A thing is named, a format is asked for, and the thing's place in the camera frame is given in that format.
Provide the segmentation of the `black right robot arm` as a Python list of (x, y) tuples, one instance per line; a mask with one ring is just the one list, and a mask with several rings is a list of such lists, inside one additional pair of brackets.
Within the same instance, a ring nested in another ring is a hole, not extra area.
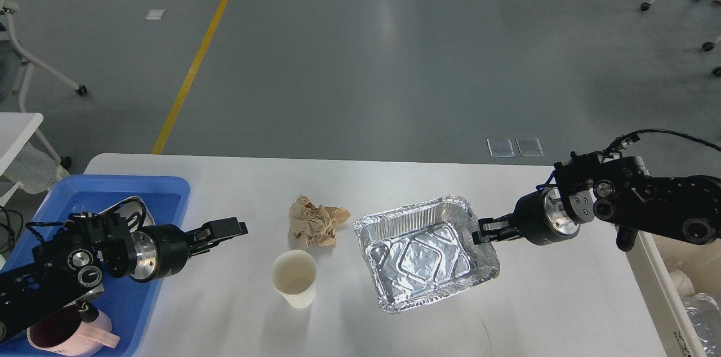
[(652, 177), (639, 156), (623, 150), (646, 129), (622, 135), (600, 151), (571, 152), (546, 182), (518, 199), (512, 213), (482, 218), (474, 244), (525, 239), (548, 245), (573, 239), (593, 220), (616, 227), (616, 246), (633, 249), (639, 232), (694, 245), (719, 239), (720, 182), (706, 175)]

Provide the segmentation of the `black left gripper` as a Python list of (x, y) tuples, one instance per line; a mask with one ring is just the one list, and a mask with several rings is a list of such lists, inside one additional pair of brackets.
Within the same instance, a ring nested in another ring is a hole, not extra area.
[(237, 218), (209, 221), (189, 233), (172, 224), (139, 228), (131, 233), (136, 254), (131, 279), (147, 283), (175, 275), (185, 267), (188, 259), (248, 233), (244, 221)]

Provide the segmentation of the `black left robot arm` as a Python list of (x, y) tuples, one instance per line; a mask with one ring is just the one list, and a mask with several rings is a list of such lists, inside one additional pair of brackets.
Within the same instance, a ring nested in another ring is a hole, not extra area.
[(138, 283), (175, 275), (192, 257), (248, 233), (236, 217), (183, 231), (155, 224), (144, 201), (128, 197), (100, 213), (29, 222), (38, 244), (33, 262), (2, 273), (2, 342), (65, 306), (88, 309), (88, 295), (106, 276)]

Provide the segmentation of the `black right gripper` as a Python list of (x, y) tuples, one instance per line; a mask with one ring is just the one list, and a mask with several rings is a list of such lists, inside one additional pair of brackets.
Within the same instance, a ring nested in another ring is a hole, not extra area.
[(573, 239), (580, 224), (566, 212), (557, 188), (536, 190), (521, 197), (513, 215), (480, 218), (479, 230), (472, 232), (476, 245), (516, 240), (521, 237), (535, 245), (548, 245)]

